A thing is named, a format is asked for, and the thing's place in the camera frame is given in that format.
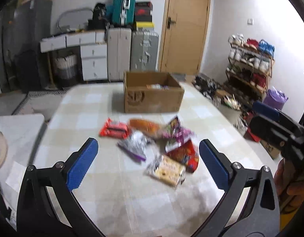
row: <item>silver suitcase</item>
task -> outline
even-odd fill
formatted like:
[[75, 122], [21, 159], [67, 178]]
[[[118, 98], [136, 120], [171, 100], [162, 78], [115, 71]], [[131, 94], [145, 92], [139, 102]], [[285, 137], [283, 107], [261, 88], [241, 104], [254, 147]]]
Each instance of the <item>silver suitcase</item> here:
[[130, 70], [131, 29], [110, 28], [107, 34], [107, 70], [109, 81], [122, 81]]
[[154, 31], [138, 30], [132, 33], [131, 71], [155, 71], [159, 35]]

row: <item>black handle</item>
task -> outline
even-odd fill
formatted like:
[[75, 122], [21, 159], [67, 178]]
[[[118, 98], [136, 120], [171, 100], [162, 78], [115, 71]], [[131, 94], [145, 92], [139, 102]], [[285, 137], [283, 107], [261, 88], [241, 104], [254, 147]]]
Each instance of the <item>black handle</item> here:
[[171, 24], [176, 24], [176, 21], [172, 20], [171, 17], [167, 18], [167, 28], [171, 28]]

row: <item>checkered tablecloth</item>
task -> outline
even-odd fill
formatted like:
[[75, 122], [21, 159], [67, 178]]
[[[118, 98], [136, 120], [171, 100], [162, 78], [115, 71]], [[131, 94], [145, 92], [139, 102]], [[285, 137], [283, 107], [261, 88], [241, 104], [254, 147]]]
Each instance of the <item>checkered tablecloth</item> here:
[[[65, 161], [89, 137], [96, 138], [99, 152], [73, 193], [95, 225], [107, 236], [191, 236], [209, 216], [223, 195], [200, 159], [194, 174], [176, 190], [144, 174], [147, 165], [159, 154], [156, 144], [146, 151], [147, 161], [135, 163], [120, 150], [113, 138], [98, 137], [108, 117], [127, 122], [144, 118], [169, 122], [176, 114], [184, 127], [199, 140], [209, 139], [231, 162], [260, 169], [262, 163], [243, 137], [224, 116], [194, 87], [185, 89], [179, 113], [124, 114], [122, 83], [82, 85], [72, 88], [63, 98], [50, 122], [34, 164], [51, 167]], [[62, 222], [69, 225], [51, 188], [53, 205]], [[235, 222], [247, 191], [229, 223]]]

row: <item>drawer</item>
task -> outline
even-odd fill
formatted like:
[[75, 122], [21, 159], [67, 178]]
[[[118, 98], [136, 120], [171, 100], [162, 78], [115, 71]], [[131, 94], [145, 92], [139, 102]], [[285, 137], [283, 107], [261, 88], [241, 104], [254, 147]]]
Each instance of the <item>drawer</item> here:
[[105, 42], [105, 30], [96, 31], [96, 43]]
[[107, 58], [83, 59], [84, 81], [107, 79]]
[[79, 46], [81, 44], [96, 43], [96, 33], [86, 32], [66, 36], [66, 46]]
[[41, 52], [66, 48], [65, 35], [43, 39], [40, 42]]
[[80, 56], [81, 58], [107, 57], [107, 45], [81, 45]]

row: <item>candy wrapper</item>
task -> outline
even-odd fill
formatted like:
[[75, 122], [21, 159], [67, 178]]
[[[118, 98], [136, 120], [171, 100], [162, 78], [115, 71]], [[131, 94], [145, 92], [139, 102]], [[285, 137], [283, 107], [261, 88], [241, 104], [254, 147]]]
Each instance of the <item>candy wrapper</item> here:
[[119, 139], [125, 139], [129, 135], [129, 130], [126, 124], [107, 119], [103, 128], [99, 131], [99, 136], [110, 136]]
[[130, 119], [128, 126], [130, 128], [135, 128], [147, 136], [152, 138], [159, 138], [159, 130], [161, 129], [162, 125], [154, 123], [152, 121], [148, 121], [145, 119]]
[[193, 173], [199, 162], [199, 150], [192, 140], [188, 140], [182, 146], [167, 153], [171, 159], [186, 166], [186, 171]]
[[146, 137], [140, 131], [133, 131], [127, 139], [119, 141], [117, 144], [129, 153], [134, 155], [135, 158], [146, 161], [145, 149], [152, 139]]
[[149, 175], [174, 187], [184, 182], [185, 171], [185, 166], [165, 155], [156, 158], [147, 168]]
[[180, 125], [178, 117], [173, 118], [159, 133], [163, 138], [170, 139], [165, 146], [167, 153], [182, 146], [194, 135], [194, 132]]

